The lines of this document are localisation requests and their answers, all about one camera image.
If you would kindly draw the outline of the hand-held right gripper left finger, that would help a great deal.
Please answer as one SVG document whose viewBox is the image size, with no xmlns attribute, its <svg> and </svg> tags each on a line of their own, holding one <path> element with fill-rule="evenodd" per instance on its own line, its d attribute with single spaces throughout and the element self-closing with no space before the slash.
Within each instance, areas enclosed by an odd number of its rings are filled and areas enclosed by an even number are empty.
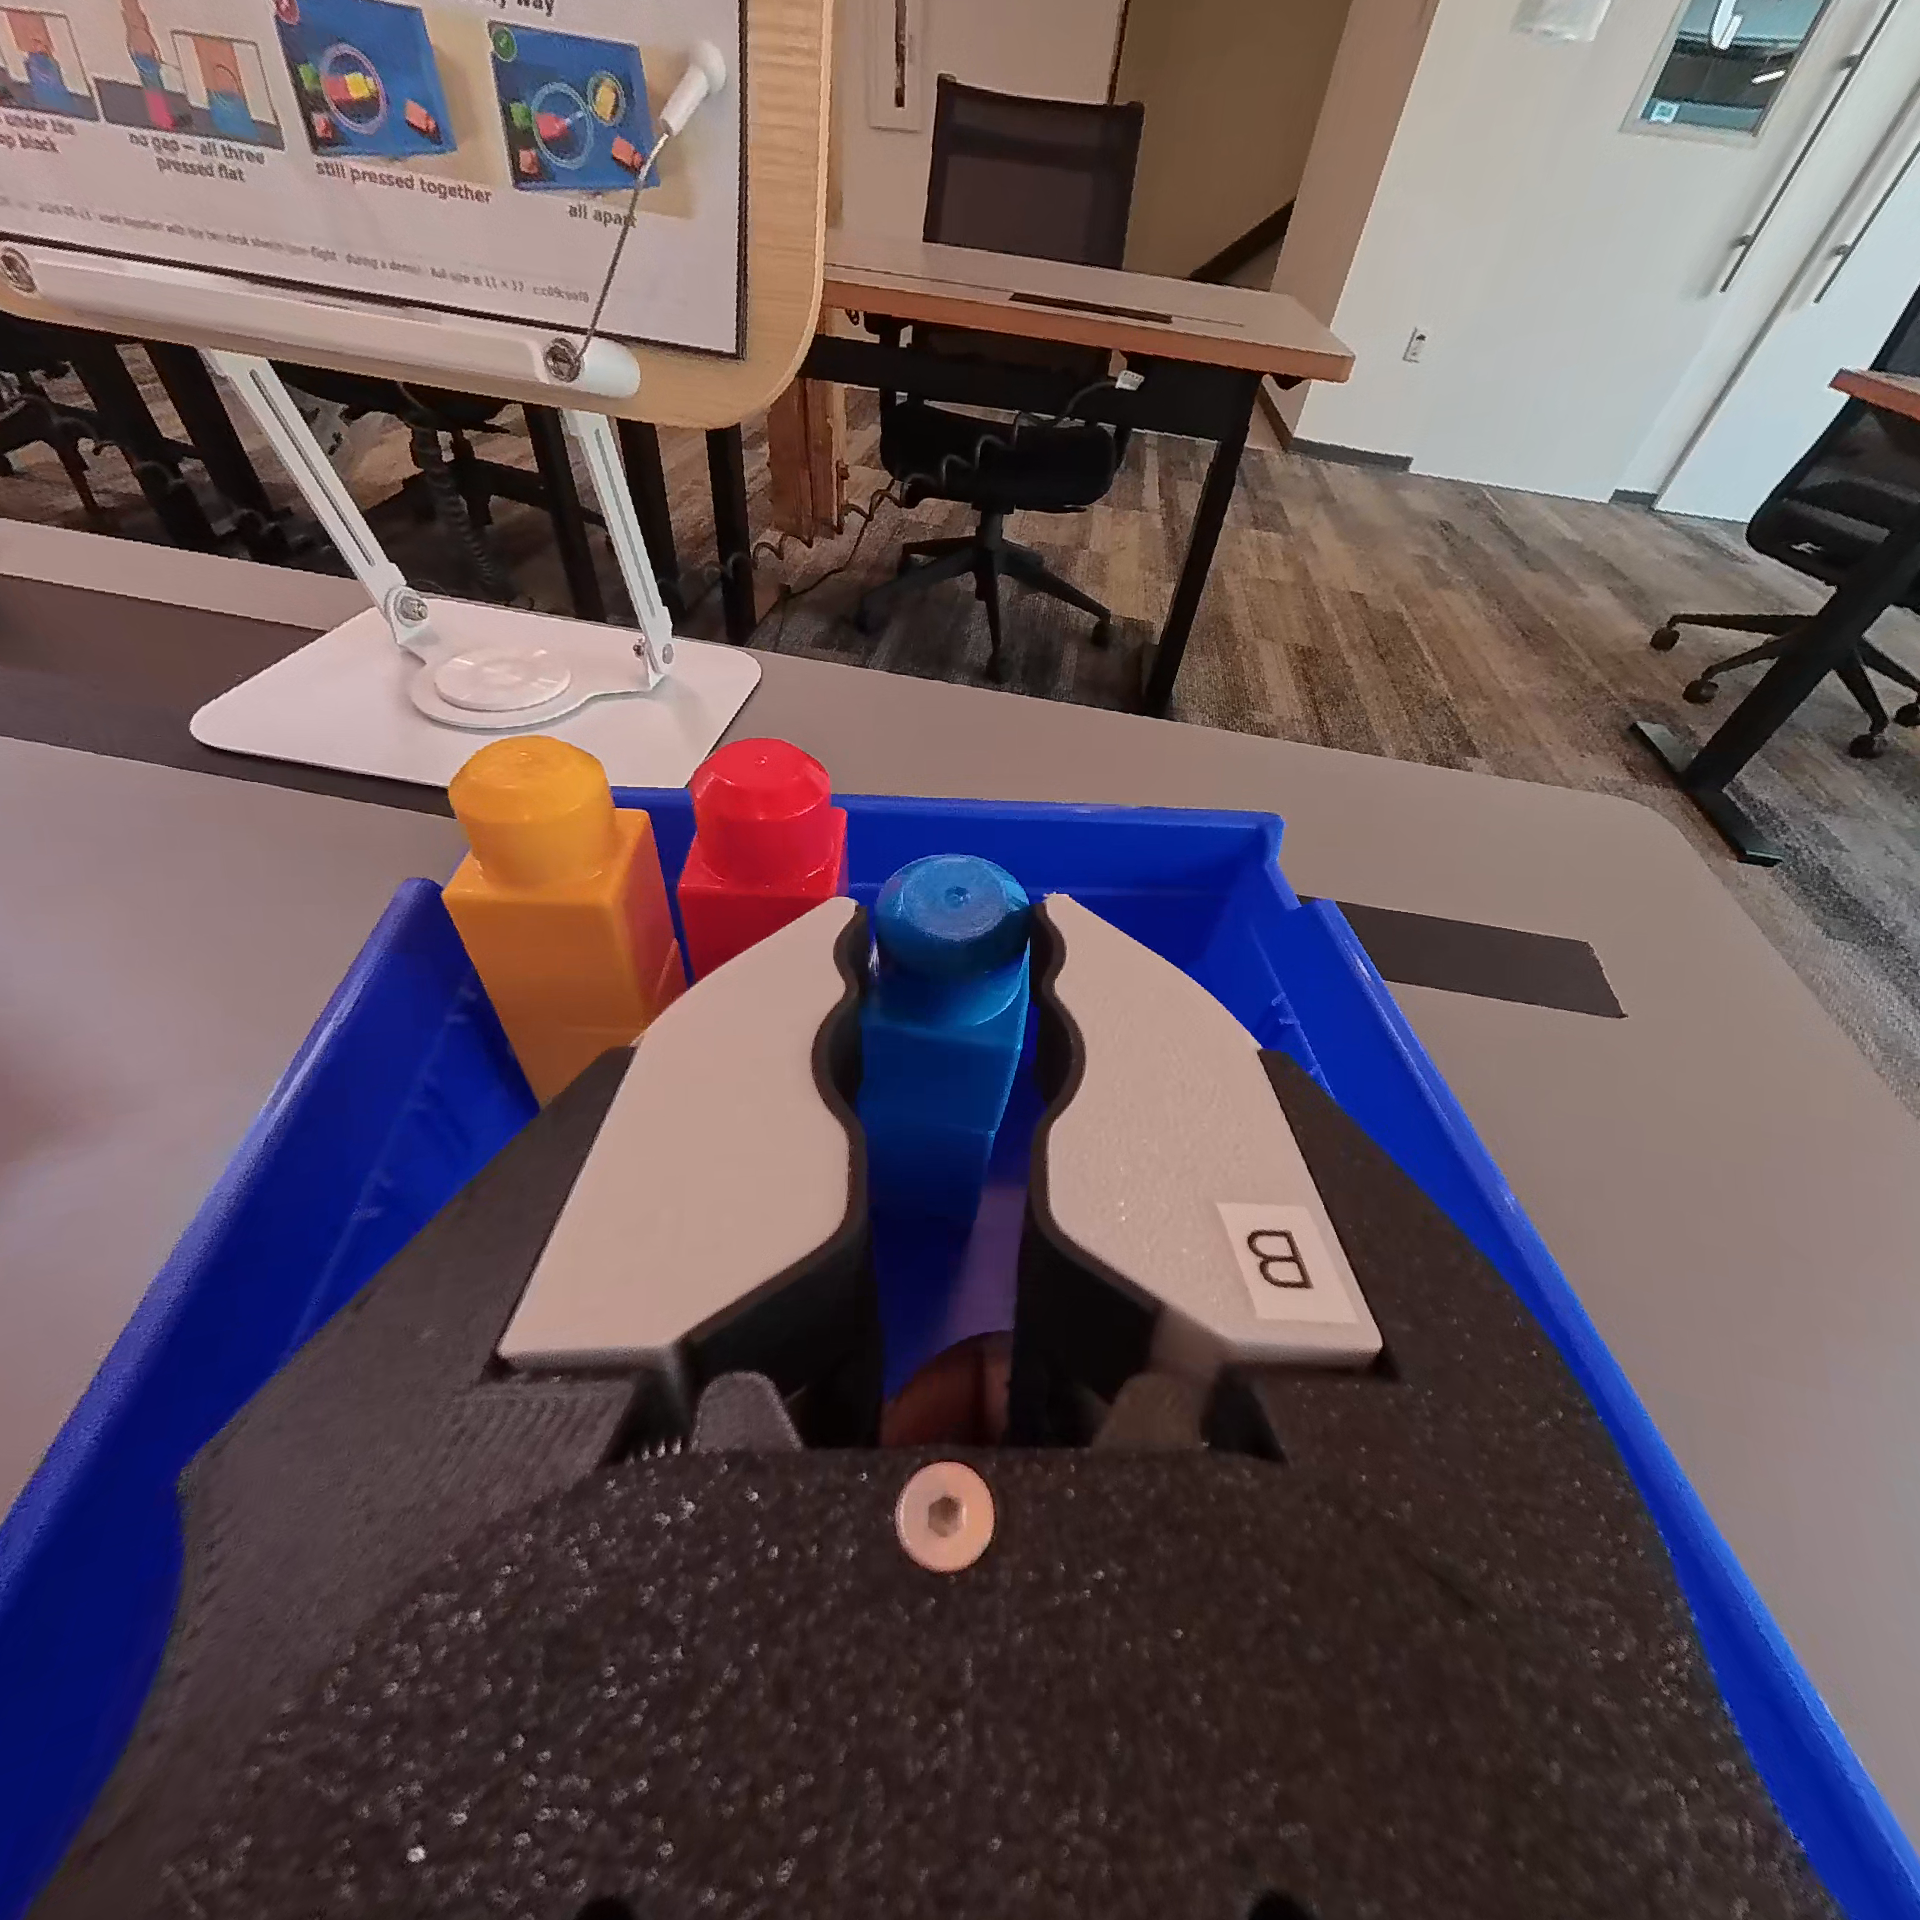
<svg viewBox="0 0 1920 1920">
<path fill-rule="evenodd" d="M 527 1377 L 874 1380 L 852 1113 L 868 921 L 832 896 L 604 1054 L 500 1167 Z"/>
</svg>

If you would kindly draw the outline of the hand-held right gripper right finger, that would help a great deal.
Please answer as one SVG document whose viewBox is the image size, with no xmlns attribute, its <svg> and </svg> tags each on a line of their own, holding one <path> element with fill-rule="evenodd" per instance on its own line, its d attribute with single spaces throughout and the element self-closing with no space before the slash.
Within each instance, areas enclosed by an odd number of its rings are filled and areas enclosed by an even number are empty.
<svg viewBox="0 0 1920 1920">
<path fill-rule="evenodd" d="M 1073 896 L 1034 940 L 1024 1363 L 1101 1401 L 1144 1375 L 1372 1368 L 1383 1332 L 1256 1035 Z"/>
</svg>

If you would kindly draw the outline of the blue mega block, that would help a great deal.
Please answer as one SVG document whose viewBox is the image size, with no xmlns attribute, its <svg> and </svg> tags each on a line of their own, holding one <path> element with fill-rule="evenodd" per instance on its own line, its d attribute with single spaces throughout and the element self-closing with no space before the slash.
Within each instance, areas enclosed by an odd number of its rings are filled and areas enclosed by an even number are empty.
<svg viewBox="0 0 1920 1920">
<path fill-rule="evenodd" d="M 947 1280 L 977 1226 L 1024 1051 L 1031 905 L 970 854 L 911 859 L 874 904 L 856 1113 L 893 1289 Z"/>
</svg>

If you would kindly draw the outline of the orange mega block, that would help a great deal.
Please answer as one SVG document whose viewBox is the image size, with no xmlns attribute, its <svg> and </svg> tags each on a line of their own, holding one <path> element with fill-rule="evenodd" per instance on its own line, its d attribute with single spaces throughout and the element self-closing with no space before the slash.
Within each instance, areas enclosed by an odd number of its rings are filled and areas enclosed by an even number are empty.
<svg viewBox="0 0 1920 1920">
<path fill-rule="evenodd" d="M 449 783 L 468 850 L 443 905 L 539 1103 L 628 1048 L 688 986 L 652 819 L 600 759 L 503 736 Z"/>
</svg>

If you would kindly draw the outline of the blue plastic bin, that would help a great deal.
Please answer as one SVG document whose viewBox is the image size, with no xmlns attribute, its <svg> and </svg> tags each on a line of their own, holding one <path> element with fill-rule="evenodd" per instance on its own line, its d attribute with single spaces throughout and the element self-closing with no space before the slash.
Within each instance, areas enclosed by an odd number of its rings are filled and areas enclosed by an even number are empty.
<svg viewBox="0 0 1920 1920">
<path fill-rule="evenodd" d="M 1751 1758 L 1851 1915 L 1916 1852 L 1416 1035 L 1356 905 L 1296 899 L 1269 811 L 851 796 L 867 904 L 977 850 L 1167 954 L 1282 1048 L 1533 1310 L 1640 1479 Z M 432 881 L 404 881 L 5 1519 L 5 1915 L 120 1763 L 176 1615 L 193 1455 L 535 1113 Z"/>
</svg>

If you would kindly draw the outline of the red mega block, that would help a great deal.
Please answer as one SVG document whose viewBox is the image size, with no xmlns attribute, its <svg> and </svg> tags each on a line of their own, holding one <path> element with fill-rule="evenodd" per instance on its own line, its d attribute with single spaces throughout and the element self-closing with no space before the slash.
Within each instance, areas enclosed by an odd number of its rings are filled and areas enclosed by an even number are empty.
<svg viewBox="0 0 1920 1920">
<path fill-rule="evenodd" d="M 793 744 L 717 748 L 692 772 L 688 800 L 676 896 L 692 980 L 849 890 L 849 815 L 828 771 Z"/>
</svg>

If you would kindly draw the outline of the short black tape strip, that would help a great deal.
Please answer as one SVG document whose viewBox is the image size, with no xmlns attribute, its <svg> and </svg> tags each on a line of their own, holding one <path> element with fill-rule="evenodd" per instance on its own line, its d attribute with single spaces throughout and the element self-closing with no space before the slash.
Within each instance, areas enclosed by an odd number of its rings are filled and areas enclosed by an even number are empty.
<svg viewBox="0 0 1920 1920">
<path fill-rule="evenodd" d="M 1280 916 L 1276 934 L 1300 976 L 1338 980 L 1341 992 L 1380 1006 L 1389 987 L 1416 987 L 1625 1020 L 1595 948 L 1570 935 L 1331 899 L 1298 904 Z"/>
</svg>

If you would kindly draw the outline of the white folding stand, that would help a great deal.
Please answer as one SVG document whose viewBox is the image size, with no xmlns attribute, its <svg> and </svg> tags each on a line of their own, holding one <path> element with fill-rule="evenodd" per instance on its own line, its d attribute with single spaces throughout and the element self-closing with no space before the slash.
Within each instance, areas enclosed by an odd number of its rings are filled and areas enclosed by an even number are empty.
<svg viewBox="0 0 1920 1920">
<path fill-rule="evenodd" d="M 205 704 L 193 738 L 212 753 L 442 786 L 503 736 L 556 736 L 617 785 L 679 786 L 759 691 L 761 663 L 683 639 L 621 459 L 621 417 L 495 398 L 560 439 L 560 475 L 587 480 L 631 598 L 631 627 L 544 616 L 410 579 L 356 507 L 277 362 L 187 347 L 241 401 L 348 563 L 367 607 Z"/>
</svg>

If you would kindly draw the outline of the black leg desk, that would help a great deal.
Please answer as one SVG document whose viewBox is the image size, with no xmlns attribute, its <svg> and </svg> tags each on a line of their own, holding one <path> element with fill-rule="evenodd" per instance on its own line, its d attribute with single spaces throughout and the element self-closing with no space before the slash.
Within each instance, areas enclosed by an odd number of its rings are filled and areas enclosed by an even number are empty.
<svg viewBox="0 0 1920 1920">
<path fill-rule="evenodd" d="M 1883 376 L 1848 368 L 1833 376 L 1831 390 L 1848 401 L 1863 401 L 1891 423 L 1916 423 L 1919 462 L 1919 378 Z M 1709 822 L 1719 836 L 1747 864 L 1776 866 L 1781 854 L 1753 825 L 1733 783 L 1762 748 L 1785 727 L 1812 691 L 1839 679 L 1857 640 L 1867 639 L 1877 619 L 1891 611 L 1919 611 L 1919 503 L 1897 521 L 1880 551 L 1860 561 L 1839 590 L 1811 614 L 1793 640 L 1793 650 L 1764 663 L 1768 675 L 1741 697 L 1740 706 L 1693 751 L 1650 722 L 1636 722 L 1632 736 L 1659 759 L 1676 786 Z"/>
</svg>

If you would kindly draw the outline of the wooden top desk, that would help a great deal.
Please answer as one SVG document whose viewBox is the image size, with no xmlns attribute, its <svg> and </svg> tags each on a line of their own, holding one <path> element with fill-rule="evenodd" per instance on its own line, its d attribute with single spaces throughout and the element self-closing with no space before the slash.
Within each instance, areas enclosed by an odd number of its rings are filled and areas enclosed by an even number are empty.
<svg viewBox="0 0 1920 1920">
<path fill-rule="evenodd" d="M 1167 715 L 1267 380 L 1346 383 L 1353 350 L 1291 295 L 832 232 L 810 380 L 1210 441 L 1136 708 Z"/>
</svg>

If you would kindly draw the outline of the rounded wooden board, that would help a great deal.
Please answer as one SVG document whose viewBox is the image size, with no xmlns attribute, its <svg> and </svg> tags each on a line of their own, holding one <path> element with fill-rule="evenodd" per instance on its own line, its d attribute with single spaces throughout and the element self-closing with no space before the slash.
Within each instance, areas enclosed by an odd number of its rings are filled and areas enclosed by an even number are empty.
<svg viewBox="0 0 1920 1920">
<path fill-rule="evenodd" d="M 287 366 L 424 383 L 657 425 L 731 425 L 801 368 L 825 278 L 831 4 L 743 4 L 743 354 L 621 343 L 586 330 L 313 295 L 140 260 L 5 243 L 5 313 Z"/>
</svg>

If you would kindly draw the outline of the black mesh office chair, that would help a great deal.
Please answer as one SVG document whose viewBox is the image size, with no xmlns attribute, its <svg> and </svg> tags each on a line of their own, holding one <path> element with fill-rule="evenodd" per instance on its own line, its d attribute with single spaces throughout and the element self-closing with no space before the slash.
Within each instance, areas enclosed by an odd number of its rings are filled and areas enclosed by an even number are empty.
<svg viewBox="0 0 1920 1920">
<path fill-rule="evenodd" d="M 923 241 L 938 248 L 1035 256 L 1082 268 L 1123 264 L 1146 110 L 1139 104 L 1059 104 L 938 83 Z M 1092 616 L 1092 644 L 1114 635 L 1114 614 L 1013 543 L 1013 513 L 1068 515 L 1114 491 L 1132 428 L 1109 423 L 1002 423 L 923 398 L 880 393 L 880 465 L 898 503 L 947 500 L 977 510 L 970 538 L 906 544 L 891 583 L 852 611 L 875 633 L 897 601 L 967 574 L 987 614 L 987 676 L 1003 679 L 1002 579 Z"/>
</svg>

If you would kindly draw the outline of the printed instruction sheet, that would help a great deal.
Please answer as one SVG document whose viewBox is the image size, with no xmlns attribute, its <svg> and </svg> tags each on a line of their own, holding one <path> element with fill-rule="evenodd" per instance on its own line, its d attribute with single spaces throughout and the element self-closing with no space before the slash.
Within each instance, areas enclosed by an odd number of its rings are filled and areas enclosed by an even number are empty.
<svg viewBox="0 0 1920 1920">
<path fill-rule="evenodd" d="M 733 359 L 746 28 L 733 3 L 8 3 L 5 243 Z"/>
</svg>

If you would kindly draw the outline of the white double door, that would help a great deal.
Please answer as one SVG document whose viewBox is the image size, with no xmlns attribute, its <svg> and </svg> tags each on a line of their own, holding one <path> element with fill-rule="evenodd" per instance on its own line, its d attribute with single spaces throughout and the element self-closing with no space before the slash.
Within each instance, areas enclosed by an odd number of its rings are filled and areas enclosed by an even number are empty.
<svg viewBox="0 0 1920 1920">
<path fill-rule="evenodd" d="M 1919 281 L 1919 4 L 1835 4 L 1848 42 L 1808 122 L 1708 279 L 1713 326 L 1629 488 L 1656 510 L 1741 521 L 1833 422 Z"/>
</svg>

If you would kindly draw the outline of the wooden post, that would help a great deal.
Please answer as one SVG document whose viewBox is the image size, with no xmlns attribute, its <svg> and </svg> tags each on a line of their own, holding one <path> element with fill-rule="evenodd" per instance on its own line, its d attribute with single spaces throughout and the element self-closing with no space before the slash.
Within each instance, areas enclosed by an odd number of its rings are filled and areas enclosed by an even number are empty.
<svg viewBox="0 0 1920 1920">
<path fill-rule="evenodd" d="M 767 414 L 767 471 L 777 532 L 837 538 L 849 513 L 847 396 L 801 376 Z"/>
</svg>

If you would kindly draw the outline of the framed wall sign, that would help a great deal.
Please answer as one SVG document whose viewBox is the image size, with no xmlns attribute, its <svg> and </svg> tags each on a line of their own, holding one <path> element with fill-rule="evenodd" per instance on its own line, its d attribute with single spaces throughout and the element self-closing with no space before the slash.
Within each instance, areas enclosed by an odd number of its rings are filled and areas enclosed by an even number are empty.
<svg viewBox="0 0 1920 1920">
<path fill-rule="evenodd" d="M 1759 137 L 1826 12 L 1826 3 L 1680 4 L 1625 123 Z"/>
</svg>

